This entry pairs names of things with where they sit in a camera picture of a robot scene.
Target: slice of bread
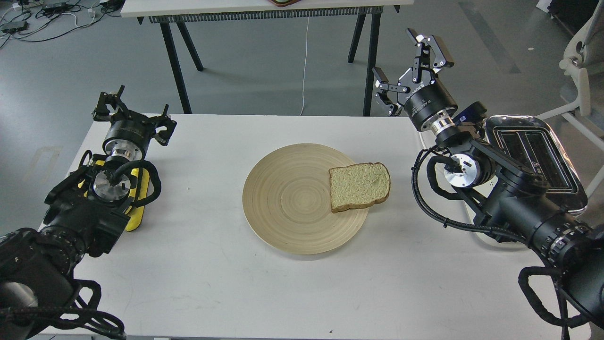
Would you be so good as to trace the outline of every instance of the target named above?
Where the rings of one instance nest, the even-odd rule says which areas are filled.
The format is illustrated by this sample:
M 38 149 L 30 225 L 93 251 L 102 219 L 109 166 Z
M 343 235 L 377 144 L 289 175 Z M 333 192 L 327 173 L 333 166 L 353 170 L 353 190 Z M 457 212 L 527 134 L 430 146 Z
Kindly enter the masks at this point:
M 390 194 L 390 174 L 382 163 L 361 163 L 329 169 L 332 212 L 363 209 Z

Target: cable on floor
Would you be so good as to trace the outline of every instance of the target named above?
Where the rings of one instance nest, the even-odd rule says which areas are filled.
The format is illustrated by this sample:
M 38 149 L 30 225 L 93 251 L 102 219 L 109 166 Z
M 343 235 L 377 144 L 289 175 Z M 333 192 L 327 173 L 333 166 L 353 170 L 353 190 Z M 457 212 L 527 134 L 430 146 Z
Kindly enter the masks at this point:
M 306 61 L 308 60 L 308 26 L 310 25 L 310 17 L 306 20 L 306 47 L 304 52 L 304 71 L 302 73 L 302 110 L 300 110 L 300 116 L 304 112 L 304 83 L 306 81 Z

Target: white chair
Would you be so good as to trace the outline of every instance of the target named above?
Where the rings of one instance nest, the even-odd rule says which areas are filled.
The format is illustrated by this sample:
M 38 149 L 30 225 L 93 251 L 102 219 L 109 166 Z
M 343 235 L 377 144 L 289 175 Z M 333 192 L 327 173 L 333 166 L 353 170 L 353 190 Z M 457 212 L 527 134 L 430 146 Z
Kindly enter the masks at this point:
M 564 51 L 564 58 L 559 64 L 560 68 L 564 70 L 564 74 L 570 76 L 574 82 L 577 89 L 576 99 L 559 108 L 542 113 L 537 118 L 545 120 L 561 114 L 562 117 L 604 152 L 604 141 L 570 113 L 571 111 L 575 111 L 584 122 L 590 119 L 599 119 L 604 122 L 603 11 L 604 0 L 600 0 L 596 6 L 594 15 L 568 43 Z M 604 166 L 600 168 L 600 171 L 598 171 L 585 189 L 587 197 L 590 197 L 594 193 L 602 180 L 604 180 Z

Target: wooden plate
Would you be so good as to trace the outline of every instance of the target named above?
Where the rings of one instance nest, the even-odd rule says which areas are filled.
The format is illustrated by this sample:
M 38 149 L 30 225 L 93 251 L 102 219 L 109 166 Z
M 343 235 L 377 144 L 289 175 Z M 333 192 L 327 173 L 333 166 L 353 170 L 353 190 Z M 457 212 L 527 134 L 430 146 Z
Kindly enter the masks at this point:
M 319 144 L 275 150 L 252 169 L 243 187 L 243 211 L 256 235 L 295 254 L 335 249 L 361 228 L 368 209 L 331 213 L 329 168 L 354 164 Z

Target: bread crust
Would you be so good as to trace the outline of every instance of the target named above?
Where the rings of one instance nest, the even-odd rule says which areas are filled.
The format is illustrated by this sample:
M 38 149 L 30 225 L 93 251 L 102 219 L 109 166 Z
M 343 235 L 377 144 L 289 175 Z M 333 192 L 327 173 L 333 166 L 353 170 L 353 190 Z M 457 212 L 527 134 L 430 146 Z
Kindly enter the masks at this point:
M 341 168 L 350 168 L 351 166 L 357 166 L 357 165 L 365 165 L 365 164 L 369 164 L 369 165 L 378 165 L 381 164 L 384 169 L 386 169 L 386 174 L 388 174 L 388 192 L 386 193 L 386 196 L 384 196 L 384 198 L 380 198 L 377 199 L 375 201 L 369 202 L 367 204 L 347 204 L 347 205 L 343 205 L 340 207 L 332 207 L 332 213 L 337 213 L 337 212 L 342 212 L 342 211 L 346 211 L 348 209 L 365 209 L 365 208 L 369 208 L 370 206 L 374 205 L 374 204 L 380 204 L 386 201 L 386 199 L 388 198 L 388 196 L 390 196 L 390 188 L 392 187 L 392 181 L 390 180 L 390 172 L 388 172 L 388 168 L 382 163 L 382 162 L 376 162 L 376 163 L 358 163 L 358 164 L 352 164 L 352 165 L 348 165 L 348 166 L 339 166 L 337 168 L 331 168 L 329 169 L 329 183 L 331 183 L 332 181 L 332 169 L 341 169 Z M 331 190 L 329 191 L 329 201 L 331 204 L 332 201 L 332 192 Z

